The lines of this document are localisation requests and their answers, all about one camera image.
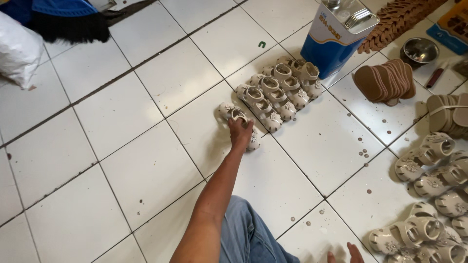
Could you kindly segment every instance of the white tiled floor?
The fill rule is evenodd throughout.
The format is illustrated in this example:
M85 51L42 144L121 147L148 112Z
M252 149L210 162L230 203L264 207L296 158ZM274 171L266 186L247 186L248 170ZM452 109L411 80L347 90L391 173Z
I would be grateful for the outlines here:
M353 54L322 80L320 98L270 134L233 89L280 56L300 58L319 1L240 2L157 1L114 25L107 43L46 44L36 89L0 80L2 263L167 263L230 149L223 101L262 135L261 148L244 154L234 194L285 249L306 263L325 263L328 250L348 262L351 241L367 263L384 262L366 249L368 233L422 200L394 163L429 133L427 98L468 92L468 81L449 69L423 87L438 63L460 59L442 45L437 63L414 72L417 95L395 107L367 101L352 74L398 57L409 37L428 37L450 5L381 52ZM386 2L364 0L373 11Z

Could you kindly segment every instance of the hand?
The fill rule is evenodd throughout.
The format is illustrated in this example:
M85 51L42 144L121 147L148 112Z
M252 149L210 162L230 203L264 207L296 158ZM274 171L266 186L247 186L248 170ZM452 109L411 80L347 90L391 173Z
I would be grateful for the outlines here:
M364 263L364 259L362 259L362 256L361 256L361 253L359 252L358 247L356 247L356 245L351 245L351 243L349 242L347 245L351 254L350 263ZM328 252L328 255L327 255L327 262L336 263L335 256L330 251Z
M237 121L234 121L233 119L229 119L227 121L227 125L229 126L229 130L231 132L231 148L239 148L245 151L245 149L247 149L247 145L249 144L252 138L252 129L254 127L254 122L250 120L247 123L246 128L244 128L242 124L243 123L241 118L238 118Z

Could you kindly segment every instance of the stainless steel bowl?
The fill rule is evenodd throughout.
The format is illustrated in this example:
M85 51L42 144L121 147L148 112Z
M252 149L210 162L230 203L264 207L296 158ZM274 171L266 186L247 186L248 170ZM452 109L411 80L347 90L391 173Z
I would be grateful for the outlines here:
M406 40L400 50L401 59L412 67L424 66L439 56L437 45L427 38L414 37Z

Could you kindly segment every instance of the blue jeans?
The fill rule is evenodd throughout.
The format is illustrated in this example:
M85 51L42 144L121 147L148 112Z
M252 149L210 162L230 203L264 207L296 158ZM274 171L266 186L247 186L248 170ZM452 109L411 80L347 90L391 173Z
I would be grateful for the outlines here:
M252 206L238 196L224 215L220 263L299 263L276 242Z

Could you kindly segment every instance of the glue can label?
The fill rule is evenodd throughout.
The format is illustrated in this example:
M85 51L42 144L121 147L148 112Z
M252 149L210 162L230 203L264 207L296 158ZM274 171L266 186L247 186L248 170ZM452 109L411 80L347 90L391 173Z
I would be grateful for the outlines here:
M349 17L350 13L343 10L338 14L333 14L322 2L300 52L306 61L312 62L319 68L320 79L325 79L340 71L375 27L373 25L353 33L344 26L343 22L339 21L337 15Z

